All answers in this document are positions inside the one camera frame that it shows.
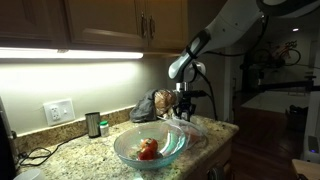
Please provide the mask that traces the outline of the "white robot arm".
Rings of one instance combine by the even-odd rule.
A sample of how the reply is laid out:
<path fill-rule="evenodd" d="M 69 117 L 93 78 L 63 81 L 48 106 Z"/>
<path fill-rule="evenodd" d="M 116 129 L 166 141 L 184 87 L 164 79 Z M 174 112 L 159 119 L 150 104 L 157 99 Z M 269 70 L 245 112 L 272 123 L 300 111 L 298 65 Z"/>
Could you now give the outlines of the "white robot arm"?
<path fill-rule="evenodd" d="M 177 103 L 173 112 L 189 121 L 195 111 L 192 97 L 205 95 L 192 91 L 189 85 L 205 73 L 203 63 L 196 59 L 210 50 L 224 48 L 238 41 L 260 18 L 274 16 L 296 18 L 316 10 L 320 0 L 227 0 L 214 20 L 201 30 L 169 66 L 168 75 L 176 82 Z"/>

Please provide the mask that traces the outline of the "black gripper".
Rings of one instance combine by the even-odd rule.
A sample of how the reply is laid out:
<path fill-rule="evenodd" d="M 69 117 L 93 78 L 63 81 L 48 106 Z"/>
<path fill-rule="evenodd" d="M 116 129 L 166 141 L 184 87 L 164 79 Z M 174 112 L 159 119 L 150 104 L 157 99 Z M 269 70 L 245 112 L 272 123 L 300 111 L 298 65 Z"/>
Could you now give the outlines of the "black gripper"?
<path fill-rule="evenodd" d="M 195 112 L 196 105 L 191 103 L 192 98 L 206 96 L 203 90 L 191 90 L 187 82 L 177 83 L 176 91 L 177 104 L 174 106 L 174 113 L 179 119 L 190 121 L 192 114 Z"/>

